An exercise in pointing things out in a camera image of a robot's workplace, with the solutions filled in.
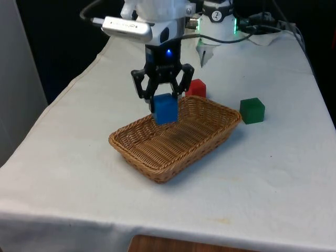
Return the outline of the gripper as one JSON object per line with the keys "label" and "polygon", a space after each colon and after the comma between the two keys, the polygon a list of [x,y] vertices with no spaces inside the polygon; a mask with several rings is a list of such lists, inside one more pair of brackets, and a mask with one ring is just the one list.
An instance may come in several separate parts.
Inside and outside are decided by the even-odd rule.
{"label": "gripper", "polygon": [[[180,83],[176,76],[183,71]],[[155,112],[154,95],[160,84],[161,76],[169,75],[172,97],[178,98],[187,92],[193,78],[194,68],[190,64],[181,64],[181,40],[169,40],[159,46],[145,45],[145,66],[141,70],[131,71],[133,83],[140,99],[149,105],[151,113]],[[142,88],[144,77],[148,76],[148,84]]]}

